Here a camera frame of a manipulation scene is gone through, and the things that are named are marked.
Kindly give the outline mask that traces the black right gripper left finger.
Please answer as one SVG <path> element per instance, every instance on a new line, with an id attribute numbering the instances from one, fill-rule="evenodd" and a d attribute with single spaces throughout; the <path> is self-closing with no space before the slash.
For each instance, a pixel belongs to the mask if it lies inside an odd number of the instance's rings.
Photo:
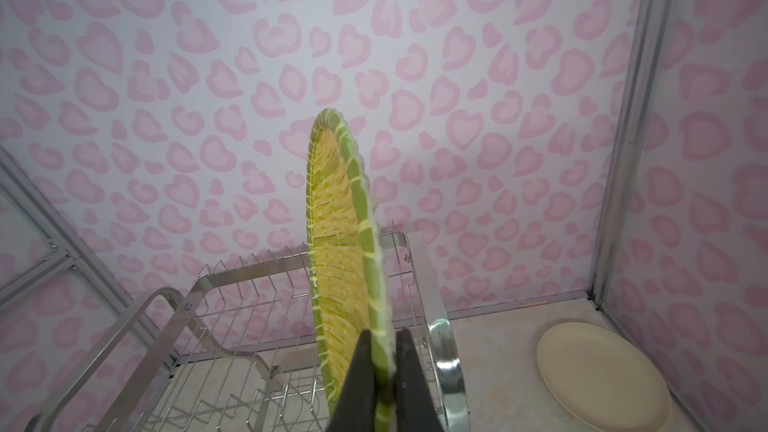
<path id="1" fill-rule="evenodd" d="M 372 362 L 371 332 L 357 341 L 328 432 L 371 432 L 376 408 L 376 376 Z"/>

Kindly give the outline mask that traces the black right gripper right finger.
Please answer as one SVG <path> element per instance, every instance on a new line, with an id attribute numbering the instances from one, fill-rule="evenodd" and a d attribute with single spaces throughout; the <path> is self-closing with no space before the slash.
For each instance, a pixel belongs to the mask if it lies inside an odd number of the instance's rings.
<path id="1" fill-rule="evenodd" d="M 433 406 L 413 337 L 408 329 L 396 334 L 394 392 L 399 432 L 440 432 L 443 430 Z"/>

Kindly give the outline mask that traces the green rimmed woven bamboo plate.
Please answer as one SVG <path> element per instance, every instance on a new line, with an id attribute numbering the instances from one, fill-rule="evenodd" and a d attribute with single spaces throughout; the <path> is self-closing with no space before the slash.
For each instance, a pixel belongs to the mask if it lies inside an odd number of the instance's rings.
<path id="1" fill-rule="evenodd" d="M 314 327 L 328 407 L 336 410 L 361 332 L 371 333 L 374 376 L 388 387 L 395 335 L 364 159 L 335 109 L 314 120 L 308 148 L 306 230 Z"/>

